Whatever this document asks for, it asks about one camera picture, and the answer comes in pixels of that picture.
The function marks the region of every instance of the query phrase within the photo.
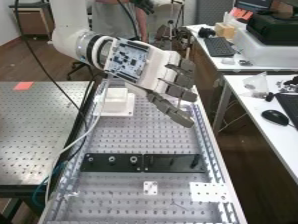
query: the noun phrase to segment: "keyboard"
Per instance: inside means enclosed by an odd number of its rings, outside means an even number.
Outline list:
[[[225,37],[204,39],[212,57],[233,57],[236,54]]]
[[[298,95],[278,93],[275,97],[298,130]]]

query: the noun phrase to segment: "cable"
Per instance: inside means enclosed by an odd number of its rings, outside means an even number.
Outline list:
[[[52,163],[52,169],[51,169],[51,174],[49,174],[49,181],[48,181],[48,186],[47,186],[47,191],[45,191],[45,204],[48,203],[48,199],[49,199],[49,186],[51,186],[51,179],[52,179],[52,175],[53,175],[53,169],[55,169],[55,164],[59,161],[60,155],[68,151],[68,149],[92,132],[92,130],[96,127],[96,124],[99,123],[100,120],[100,116],[97,116],[96,121],[93,122],[89,130],[84,133],[84,135],[81,135],[80,138],[77,138],[64,149],[63,151],[59,153],[59,155],[56,156],[53,163]]]
[[[138,37],[138,33],[137,33],[137,26],[136,26],[136,21],[133,20],[133,17],[126,9],[126,7],[124,6],[124,3],[121,2],[121,0],[117,0],[118,4],[121,5],[125,13],[128,14],[128,17],[129,17],[129,20],[132,22],[132,25],[133,25],[133,31],[134,31],[134,35],[136,35],[136,38],[140,40],[140,37]]]
[[[226,124],[226,126],[218,131],[218,133],[220,133],[221,131],[224,131],[232,124],[234,124],[236,121],[238,121],[242,117],[245,117],[245,115],[248,115],[248,114],[246,114],[246,113],[242,114],[237,119],[234,119],[229,124]]]
[[[27,47],[28,47],[28,49],[31,51],[31,54],[32,54],[32,56],[33,56],[33,58],[35,58],[35,60],[36,60],[36,62],[39,64],[39,66],[40,66],[44,74],[47,75],[47,77],[49,78],[49,80],[52,81],[52,83],[56,85],[56,87],[59,88],[59,90],[63,92],[63,94],[65,95],[65,97],[68,98],[68,100],[72,102],[73,106],[77,108],[79,113],[80,113],[80,115],[81,115],[81,117],[84,119],[85,127],[87,127],[85,116],[84,116],[84,114],[83,114],[83,112],[81,112],[77,104],[75,103],[75,101],[72,100],[72,98],[68,96],[67,92],[63,90],[63,88],[60,87],[60,85],[56,83],[55,79],[49,75],[48,71],[45,70],[44,65],[41,64],[40,59],[37,58],[37,56],[35,54],[35,51],[33,51],[33,49],[32,49],[32,47],[29,45],[29,42],[28,42],[28,40],[25,38],[24,31],[23,31],[23,27],[21,27],[21,23],[20,23],[20,16],[19,16],[19,0],[15,0],[15,15],[16,15],[17,26],[19,26],[20,33],[21,33],[21,38],[23,38],[23,40],[25,42],[25,45],[27,45]]]
[[[53,175],[59,172],[60,169],[64,168],[64,165],[65,165],[65,164],[61,163],[61,164],[55,168],[55,170],[53,170]],[[47,177],[44,178],[43,182],[40,183],[40,185],[39,185],[37,188],[35,189],[35,192],[33,192],[33,195],[32,195],[32,202],[35,203],[35,205],[36,205],[37,207],[44,207],[44,206],[39,203],[39,201],[37,201],[37,199],[36,199],[36,196],[37,196],[37,193],[41,192],[41,187],[44,186],[44,184],[45,184],[48,178],[49,178],[49,176],[47,176]]]
[[[28,49],[29,49],[29,51],[31,51],[31,54],[32,54],[32,56],[33,56],[33,58],[35,58],[35,60],[36,60],[36,62],[37,62],[37,64],[39,64],[39,66],[40,66],[43,72],[45,73],[47,77],[49,78],[49,80],[52,81],[52,83],[56,85],[56,87],[59,88],[59,90],[63,92],[63,94],[65,95],[65,97],[67,97],[68,100],[72,102],[73,106],[76,107],[76,109],[77,109],[77,111],[79,111],[79,114],[80,114],[80,116],[83,117],[83,121],[84,121],[84,124],[85,124],[85,129],[88,129],[88,126],[87,126],[87,120],[85,120],[85,115],[84,115],[83,112],[81,112],[81,108],[79,108],[77,104],[75,103],[75,101],[72,100],[72,98],[68,96],[67,92],[63,90],[63,88],[60,87],[60,85],[56,83],[55,79],[53,79],[52,76],[49,75],[48,71],[45,70],[43,64],[41,64],[41,62],[40,62],[40,60],[39,60],[39,58],[37,58],[37,56],[36,56],[36,54],[35,54],[35,51],[33,51],[33,49],[32,49],[32,47],[31,47],[31,45],[29,45],[29,42],[28,42],[28,40],[27,40],[27,38],[25,38],[24,31],[23,31],[23,27],[21,27],[21,23],[20,23],[20,17],[19,17],[19,0],[15,0],[15,15],[16,15],[16,21],[17,21],[17,26],[19,26],[19,29],[20,29],[21,38],[23,38],[23,40],[24,40],[24,42],[25,42],[25,45],[27,45],[27,47],[28,47]],[[88,86],[88,88],[87,88],[87,92],[85,92],[85,95],[84,95],[84,100],[85,100],[85,97],[87,97],[87,93],[88,93],[88,91],[89,91],[89,86]],[[79,142],[79,140],[81,140],[81,138],[83,138],[83,136],[81,136],[81,137],[80,137],[80,138],[79,138],[71,145],[68,145],[68,147],[63,150],[63,152],[65,152],[65,151],[67,151],[67,150],[76,144],[76,142]],[[80,151],[80,149],[81,149],[84,143],[85,143],[85,139],[83,140],[83,143],[81,143],[81,146],[80,146],[77,152]],[[49,179],[49,181],[48,181],[48,186],[47,186],[45,199],[48,199],[48,193],[49,193],[48,191],[49,191],[49,186],[51,186],[52,175],[56,173],[56,170],[57,170],[57,169],[55,169],[56,162],[57,162],[57,160],[55,159],[53,167],[52,167],[52,170],[51,170],[51,175],[48,176],[48,178],[45,178],[45,180],[41,182],[41,185],[40,185],[40,186],[37,187],[37,189],[36,189],[36,192],[39,192],[40,187],[41,187],[43,184],[45,183],[47,179]]]

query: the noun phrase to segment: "metal table with holes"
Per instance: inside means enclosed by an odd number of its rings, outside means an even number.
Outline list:
[[[99,87],[101,97],[106,86],[104,82]],[[182,107],[196,120],[192,129],[176,124],[140,97],[133,117],[100,118],[65,168],[40,224],[246,223],[201,100]],[[88,121],[95,119],[91,113]],[[81,172],[92,153],[200,153],[205,172]]]
[[[49,174],[64,148],[79,111],[51,82],[0,83],[0,197],[29,197]],[[59,83],[80,106],[88,82]]]

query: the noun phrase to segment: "person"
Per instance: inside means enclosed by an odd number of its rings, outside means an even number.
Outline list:
[[[148,42],[146,14],[144,10],[137,8],[129,0],[120,1],[133,17],[141,41]],[[96,0],[93,2],[92,30],[112,37],[129,40],[137,39],[132,21],[117,0]]]

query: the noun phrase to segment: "computer monitor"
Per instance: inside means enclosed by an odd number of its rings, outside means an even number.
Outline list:
[[[273,0],[236,0],[236,7],[253,12],[269,10]]]

